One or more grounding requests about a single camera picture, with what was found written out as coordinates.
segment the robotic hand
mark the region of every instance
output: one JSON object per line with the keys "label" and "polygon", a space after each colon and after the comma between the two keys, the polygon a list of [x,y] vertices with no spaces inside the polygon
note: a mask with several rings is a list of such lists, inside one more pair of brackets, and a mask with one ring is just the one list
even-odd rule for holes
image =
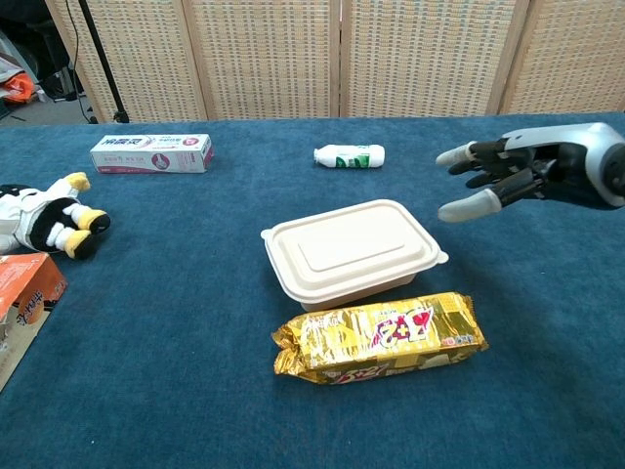
{"label": "robotic hand", "polygon": [[625,205],[625,139],[607,124],[515,130],[496,142],[469,142],[440,154],[452,175],[480,171],[470,189],[492,185],[443,205],[438,217],[464,222],[499,212],[522,198],[553,199],[591,208]]}

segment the floor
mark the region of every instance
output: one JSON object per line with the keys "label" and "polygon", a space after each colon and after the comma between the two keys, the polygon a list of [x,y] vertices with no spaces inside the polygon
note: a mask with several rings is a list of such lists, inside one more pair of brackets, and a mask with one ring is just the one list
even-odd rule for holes
{"label": "floor", "polygon": [[[81,98],[82,106],[87,117],[93,115],[88,112],[89,102]],[[33,101],[27,105],[10,107],[10,113],[0,119],[0,127],[23,125],[57,125],[57,124],[87,124],[83,117],[78,101],[48,100],[46,103]]]}

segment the stuffed toy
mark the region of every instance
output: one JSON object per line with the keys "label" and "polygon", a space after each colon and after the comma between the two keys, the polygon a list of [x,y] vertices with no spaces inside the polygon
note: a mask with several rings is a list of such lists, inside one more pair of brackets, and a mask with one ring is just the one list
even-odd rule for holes
{"label": "stuffed toy", "polygon": [[85,173],[65,176],[47,191],[0,186],[0,254],[22,245],[41,252],[64,251],[72,259],[93,255],[96,235],[108,228],[110,218],[78,201],[78,194],[90,188]]}

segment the orange bag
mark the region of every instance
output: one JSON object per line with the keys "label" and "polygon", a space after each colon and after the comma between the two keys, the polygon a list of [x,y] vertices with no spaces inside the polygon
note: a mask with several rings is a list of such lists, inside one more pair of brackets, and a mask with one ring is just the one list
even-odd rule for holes
{"label": "orange bag", "polygon": [[4,97],[9,103],[29,103],[30,97],[35,92],[34,83],[24,71],[9,78],[2,84],[2,88],[9,92],[9,94]]}

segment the cardboard box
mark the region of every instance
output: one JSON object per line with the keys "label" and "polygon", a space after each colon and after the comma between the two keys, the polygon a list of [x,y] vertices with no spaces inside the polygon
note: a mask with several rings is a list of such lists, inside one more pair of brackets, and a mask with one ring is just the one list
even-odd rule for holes
{"label": "cardboard box", "polygon": [[0,391],[66,287],[48,254],[0,256]]}
{"label": "cardboard box", "polygon": [[106,135],[91,157],[101,173],[203,173],[213,144],[208,134]]}

